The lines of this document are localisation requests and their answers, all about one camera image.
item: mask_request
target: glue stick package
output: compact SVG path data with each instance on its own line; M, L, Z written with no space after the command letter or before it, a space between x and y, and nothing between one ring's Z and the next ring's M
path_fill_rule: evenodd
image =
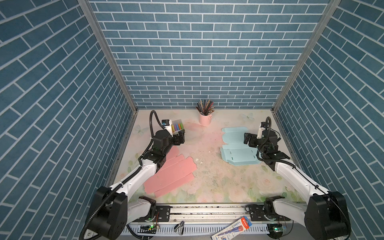
M212 240L230 240L247 230L250 226L252 226L252 223L246 216L244 216L217 234L213 235L211 238Z

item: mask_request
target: table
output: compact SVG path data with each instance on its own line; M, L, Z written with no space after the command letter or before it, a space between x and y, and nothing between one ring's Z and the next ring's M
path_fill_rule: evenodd
M121 160L115 179L118 182L139 163L139 155L150 141L150 110L139 110L131 136ZM203 203L203 202L263 202L266 197L282 195L293 201L302 201L298 192L280 175L272 171L265 163L233 166L221 158L220 147L224 127L247 127L250 133L257 134L260 122L267 116L272 119L272 128L278 130L270 110L254 109L217 109L212 114L209 126L199 124L199 115L195 109L156 110L160 119L181 119L185 128L185 143L178 146L180 154L191 156L197 165L193 172L194 180L174 191L155 198L146 194L141 186L130 201L136 201L145 195L158 203ZM160 130L153 117L154 133ZM279 150L289 154L284 140L279 141Z

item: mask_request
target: pink mug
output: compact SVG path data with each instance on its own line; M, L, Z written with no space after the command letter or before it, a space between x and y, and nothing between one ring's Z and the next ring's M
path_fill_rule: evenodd
M211 124L212 114L209 114L208 116L204 116L202 114L199 114L199 123L203 126L208 126Z

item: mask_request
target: metal clip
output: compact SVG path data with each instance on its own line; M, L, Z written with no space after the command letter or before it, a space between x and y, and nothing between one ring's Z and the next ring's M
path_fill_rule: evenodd
M184 221L181 221L181 223L177 224L174 228L173 228L173 231L174 232L177 232L178 229L181 229L179 235L183 235L184 233Z

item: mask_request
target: brick wallpaper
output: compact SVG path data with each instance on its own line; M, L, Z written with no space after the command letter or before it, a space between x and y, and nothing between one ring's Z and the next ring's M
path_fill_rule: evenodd
M342 0L278 110L305 172L346 197L351 239L384 239L383 12Z
M91 0L139 108L271 108L327 3Z
M0 1L0 239L77 238L131 114L76 0Z

